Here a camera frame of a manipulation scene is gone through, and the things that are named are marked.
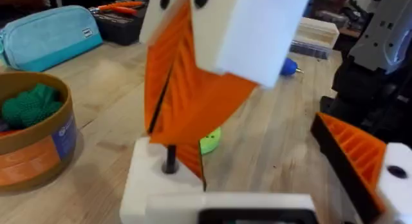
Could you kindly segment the white orange left gripper right finger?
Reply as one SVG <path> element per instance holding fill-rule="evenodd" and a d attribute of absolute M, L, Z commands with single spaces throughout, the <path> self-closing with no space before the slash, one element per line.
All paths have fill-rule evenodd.
<path fill-rule="evenodd" d="M 325 113 L 310 128 L 361 223 L 411 224 L 411 148 Z"/>

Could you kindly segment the finger of the white orange right gripper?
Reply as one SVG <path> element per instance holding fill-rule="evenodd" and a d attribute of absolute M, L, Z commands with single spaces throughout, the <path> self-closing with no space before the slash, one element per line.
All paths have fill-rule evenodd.
<path fill-rule="evenodd" d="M 188 0 L 149 0 L 140 32 L 147 46 L 144 88 L 144 118 L 148 134 L 153 132 L 169 82 L 170 70 L 180 39 L 180 9 Z"/>
<path fill-rule="evenodd" d="M 308 0 L 188 0 L 151 141 L 192 144 L 276 83 Z"/>

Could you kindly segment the bare white left gripper left finger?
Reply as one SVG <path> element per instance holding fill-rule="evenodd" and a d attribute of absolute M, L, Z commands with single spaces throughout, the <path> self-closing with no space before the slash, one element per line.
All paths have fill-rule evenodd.
<path fill-rule="evenodd" d="M 119 210 L 121 223 L 143 223 L 151 195 L 203 191 L 203 181 L 179 159 L 177 171 L 165 174 L 166 159 L 167 149 L 162 144 L 151 144 L 148 137 L 136 140 Z"/>

